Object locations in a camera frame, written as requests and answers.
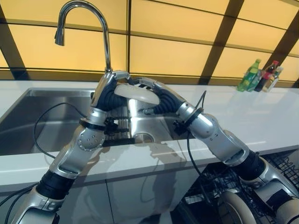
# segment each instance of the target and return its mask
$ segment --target faucet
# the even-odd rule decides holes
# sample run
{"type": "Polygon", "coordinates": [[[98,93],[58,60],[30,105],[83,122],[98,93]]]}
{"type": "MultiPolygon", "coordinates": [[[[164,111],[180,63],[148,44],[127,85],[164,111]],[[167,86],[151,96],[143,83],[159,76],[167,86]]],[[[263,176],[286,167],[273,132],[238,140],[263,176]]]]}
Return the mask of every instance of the faucet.
{"type": "Polygon", "coordinates": [[[59,17],[58,17],[58,27],[55,33],[55,44],[64,46],[64,26],[65,26],[65,18],[69,11],[76,7],[83,7],[91,11],[96,17],[99,19],[102,29],[103,29],[103,37],[104,37],[104,50],[105,50],[105,60],[106,67],[105,73],[112,72],[111,61],[110,61],[110,46],[109,46],[109,32],[108,25],[105,20],[105,17],[101,13],[99,9],[97,9],[93,4],[83,1],[83,0],[73,0],[67,2],[64,6],[62,6],[59,17]]]}

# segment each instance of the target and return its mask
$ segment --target white object in hand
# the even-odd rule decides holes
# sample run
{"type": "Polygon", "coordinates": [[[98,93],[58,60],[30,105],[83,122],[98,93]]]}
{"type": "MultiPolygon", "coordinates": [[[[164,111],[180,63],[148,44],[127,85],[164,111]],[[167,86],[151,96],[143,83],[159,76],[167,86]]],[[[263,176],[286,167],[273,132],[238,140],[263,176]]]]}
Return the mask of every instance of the white object in hand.
{"type": "Polygon", "coordinates": [[[136,99],[149,104],[158,105],[160,103],[159,97],[152,91],[129,84],[119,84],[115,88],[114,93],[118,96],[136,99]]]}

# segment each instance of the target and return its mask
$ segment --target bottle cap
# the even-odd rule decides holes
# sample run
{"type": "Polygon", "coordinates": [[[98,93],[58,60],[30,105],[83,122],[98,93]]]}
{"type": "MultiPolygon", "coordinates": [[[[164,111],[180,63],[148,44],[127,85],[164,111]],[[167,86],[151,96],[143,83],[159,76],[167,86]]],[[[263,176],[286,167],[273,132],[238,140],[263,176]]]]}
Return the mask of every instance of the bottle cap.
{"type": "Polygon", "coordinates": [[[282,72],[283,69],[284,69],[283,67],[278,66],[278,67],[276,68],[276,71],[282,72]]]}

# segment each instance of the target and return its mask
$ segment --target plastic bottle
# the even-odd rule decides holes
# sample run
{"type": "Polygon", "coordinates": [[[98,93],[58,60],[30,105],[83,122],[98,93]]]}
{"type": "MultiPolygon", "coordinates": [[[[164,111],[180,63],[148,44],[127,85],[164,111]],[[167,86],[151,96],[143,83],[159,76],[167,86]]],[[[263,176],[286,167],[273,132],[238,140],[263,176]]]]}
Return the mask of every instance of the plastic bottle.
{"type": "Polygon", "coordinates": [[[257,86],[255,87],[254,91],[259,92],[263,89],[263,86],[266,84],[266,82],[271,78],[271,76],[275,72],[277,65],[278,65],[278,61],[273,61],[272,64],[265,69],[266,72],[263,75],[262,79],[257,84],[257,86]]]}
{"type": "Polygon", "coordinates": [[[251,81],[251,83],[247,87],[248,92],[252,92],[254,90],[254,88],[256,88],[257,84],[259,83],[259,81],[263,77],[264,73],[265,73],[265,71],[263,71],[261,69],[258,70],[256,76],[253,78],[253,80],[251,81]]]}
{"type": "Polygon", "coordinates": [[[245,73],[242,81],[240,84],[237,86],[237,90],[243,92],[246,90],[251,83],[251,81],[254,79],[258,72],[258,65],[261,62],[261,59],[256,59],[256,62],[253,63],[245,73]]]}
{"type": "Polygon", "coordinates": [[[265,86],[263,87],[263,90],[265,92],[269,92],[275,86],[275,84],[278,82],[278,76],[280,75],[283,69],[284,68],[280,66],[276,68],[276,71],[274,72],[273,76],[266,82],[265,86]]]}

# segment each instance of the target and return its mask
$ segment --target sink drain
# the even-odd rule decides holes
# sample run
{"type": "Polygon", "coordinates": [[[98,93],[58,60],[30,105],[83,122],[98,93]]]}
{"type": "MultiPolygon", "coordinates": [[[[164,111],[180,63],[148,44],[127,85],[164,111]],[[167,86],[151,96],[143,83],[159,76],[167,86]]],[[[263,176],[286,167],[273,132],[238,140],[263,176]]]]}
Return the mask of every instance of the sink drain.
{"type": "Polygon", "coordinates": [[[154,138],[147,133],[138,133],[133,138],[135,139],[135,144],[154,142],[154,138]]]}

